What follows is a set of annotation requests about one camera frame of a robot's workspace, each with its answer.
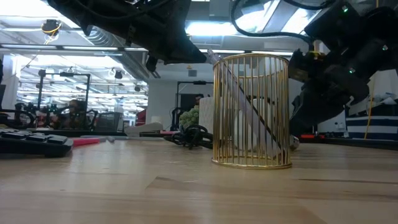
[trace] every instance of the ceiling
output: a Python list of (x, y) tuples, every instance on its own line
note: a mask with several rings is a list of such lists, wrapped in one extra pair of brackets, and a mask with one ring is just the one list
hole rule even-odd
[[(301, 2), (319, 5), (323, 0)], [(352, 0), (351, 2), (361, 12), (375, 7), (375, 0)], [(250, 32), (301, 33), (311, 20), (321, 14), (318, 11), (298, 9), (283, 0), (262, 0), (262, 3), (264, 3), (263, 11), (247, 13), (239, 17), (238, 25)], [(390, 0), (380, 0), (379, 3), (380, 6), (386, 5), (395, 8), (397, 6), (395, 1)], [(186, 32), (199, 49), (204, 52), (207, 49), (240, 51), (227, 52), (227, 55), (244, 51), (273, 51), (275, 54), (284, 54), (283, 56), (288, 57), (289, 52), (291, 54), (295, 49), (307, 48), (305, 42), (291, 37), (253, 38), (240, 35), (229, 22), (230, 6), (230, 0), (195, 0), (191, 2), (185, 23)], [(20, 100), (28, 101), (37, 96), (36, 93), (30, 92), (37, 91), (35, 82), (39, 81), (38, 71), (40, 69), (47, 69), (47, 72), (55, 73), (68, 70), (76, 73), (90, 73), (92, 76), (91, 87), (95, 89), (90, 90), (92, 92), (90, 106), (98, 107), (101, 110), (113, 110), (115, 101), (120, 101), (118, 105), (123, 105), (128, 111), (141, 110), (141, 107), (145, 107), (147, 103), (145, 100), (148, 90), (146, 82), (150, 79), (161, 78), (176, 81), (212, 81), (213, 79), (210, 64), (163, 65), (160, 62), (157, 65), (157, 73), (152, 74), (144, 66), (147, 51), (135, 45), (132, 46), (134, 49), (128, 52), (104, 49), (60, 50), (59, 47), (55, 50), (4, 47), (4, 44), (44, 44), (45, 40), (48, 40), (48, 36), (42, 32), (40, 27), (46, 19), (57, 19), (62, 23), (59, 35), (54, 41), (49, 42), (49, 45), (121, 47), (124, 44), (124, 40), (100, 29), (95, 29), (89, 37), (86, 37), (76, 24), (48, 6), (46, 1), (3, 0), (2, 7), (0, 7), (0, 44), (3, 44), (0, 45), (0, 54), (20, 55), (18, 61), (22, 68), (29, 64), (21, 71), (20, 91), (25, 92), (21, 92), (19, 95)], [(114, 78), (116, 70), (123, 72), (121, 80)], [(189, 70), (196, 70), (197, 76), (189, 77)], [(81, 92), (76, 87), (86, 81), (84, 77), (74, 77), (73, 81), (80, 84), (70, 84), (70, 80), (49, 76), (46, 77), (45, 82), (65, 83), (45, 84), (44, 90), (45, 92), (58, 91), (74, 95)], [(136, 86), (140, 88), (140, 91), (134, 90)], [(51, 94), (52, 99), (57, 97), (56, 102), (58, 103), (66, 103), (71, 98)], [(51, 94), (46, 93), (45, 102), (50, 102)]]

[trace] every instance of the wooden table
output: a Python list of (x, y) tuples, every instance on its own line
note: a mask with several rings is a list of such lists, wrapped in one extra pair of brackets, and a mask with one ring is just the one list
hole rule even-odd
[(63, 159), (0, 158), (0, 223), (398, 223), (398, 152), (302, 144), (286, 170), (211, 150), (116, 141)]

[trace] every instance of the desk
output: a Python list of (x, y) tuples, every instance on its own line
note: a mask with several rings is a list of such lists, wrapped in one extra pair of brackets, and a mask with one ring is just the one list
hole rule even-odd
[(396, 223), (398, 152), (302, 144), (286, 170), (116, 141), (63, 159), (0, 159), (0, 223)]

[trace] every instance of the wooden tabletop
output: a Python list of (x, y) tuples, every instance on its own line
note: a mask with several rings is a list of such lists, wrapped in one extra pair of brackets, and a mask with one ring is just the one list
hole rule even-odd
[(398, 152), (302, 144), (286, 170), (211, 150), (116, 141), (62, 159), (0, 157), (0, 223), (398, 223)]

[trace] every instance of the black cable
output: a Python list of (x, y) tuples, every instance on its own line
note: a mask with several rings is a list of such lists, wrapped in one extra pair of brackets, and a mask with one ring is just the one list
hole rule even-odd
[[(320, 6), (307, 6), (304, 4), (300, 4), (298, 2), (295, 2), (293, 0), (284, 0), (286, 3), (291, 4), (293, 6), (300, 7), (302, 9), (307, 9), (307, 10), (320, 10), (329, 7), (331, 4), (335, 2), (335, 0), (327, 0), (324, 3), (322, 3)], [(307, 37), (305, 35), (301, 34), (296, 34), (296, 33), (291, 33), (291, 32), (268, 32), (268, 33), (252, 33), (252, 32), (247, 32), (243, 29), (241, 29), (237, 23), (236, 23), (236, 18), (235, 18), (235, 12), (238, 4), (241, 2), (241, 0), (236, 0), (234, 4), (232, 5), (231, 9), (231, 23), (235, 27), (235, 29), (248, 37), (275, 37), (275, 36), (287, 36), (287, 37), (296, 37), (299, 39), (302, 39), (304, 42), (308, 44), (308, 50), (314, 50), (314, 45), (313, 42), (315, 39), (311, 37)]]
[(81, 3), (79, 0), (71, 0), (71, 1), (73, 1), (75, 4), (78, 4), (80, 7), (82, 7), (85, 11), (89, 12), (93, 16), (97, 16), (97, 17), (100, 17), (100, 18), (103, 18), (103, 19), (107, 19), (107, 20), (111, 20), (111, 21), (122, 21), (122, 20), (126, 20), (126, 19), (133, 19), (135, 17), (147, 14), (148, 12), (150, 12), (150, 11), (160, 7), (160, 6), (163, 6), (164, 4), (170, 2), (171, 0), (163, 0), (163, 1), (153, 5), (151, 7), (148, 7), (145, 10), (142, 10), (141, 12), (135, 12), (135, 13), (132, 13), (132, 14), (128, 14), (128, 15), (125, 15), (125, 16), (119, 16), (119, 17), (104, 16), (104, 15), (101, 15), (101, 14), (93, 11), (92, 9), (90, 9), (89, 7), (87, 7), (86, 5)]

